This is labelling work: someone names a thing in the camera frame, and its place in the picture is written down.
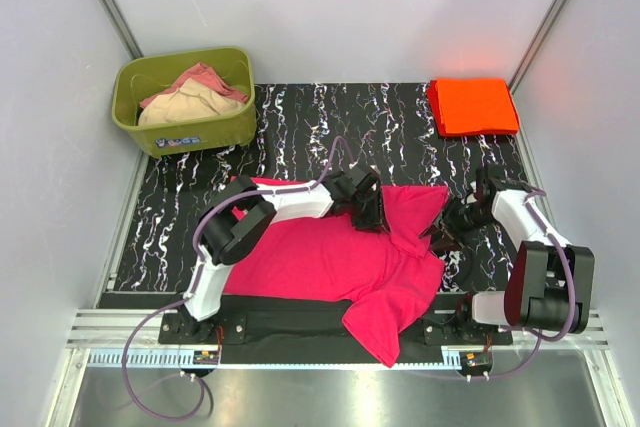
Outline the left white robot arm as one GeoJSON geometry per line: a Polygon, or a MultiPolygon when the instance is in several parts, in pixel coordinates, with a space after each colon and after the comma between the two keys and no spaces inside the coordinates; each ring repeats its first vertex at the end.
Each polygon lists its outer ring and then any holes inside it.
{"type": "Polygon", "coordinates": [[[355,164],[291,185],[257,183],[239,176],[219,192],[201,215],[194,233],[197,260],[187,291],[181,331],[196,343],[215,333],[223,289],[232,268],[245,259],[272,224],[348,215],[362,232],[389,230],[379,174],[355,164]]]}

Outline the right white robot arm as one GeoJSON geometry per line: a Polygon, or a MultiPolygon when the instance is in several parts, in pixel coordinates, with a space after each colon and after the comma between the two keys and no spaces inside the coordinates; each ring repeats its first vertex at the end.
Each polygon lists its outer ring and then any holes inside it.
{"type": "Polygon", "coordinates": [[[425,229],[435,253],[463,248],[467,235],[498,224],[517,248],[507,286],[473,294],[454,331],[466,343],[486,336],[490,325],[521,329],[548,342],[582,333],[588,324],[595,256],[562,236],[535,204],[532,187],[477,188],[473,200],[452,198],[425,229]]]}

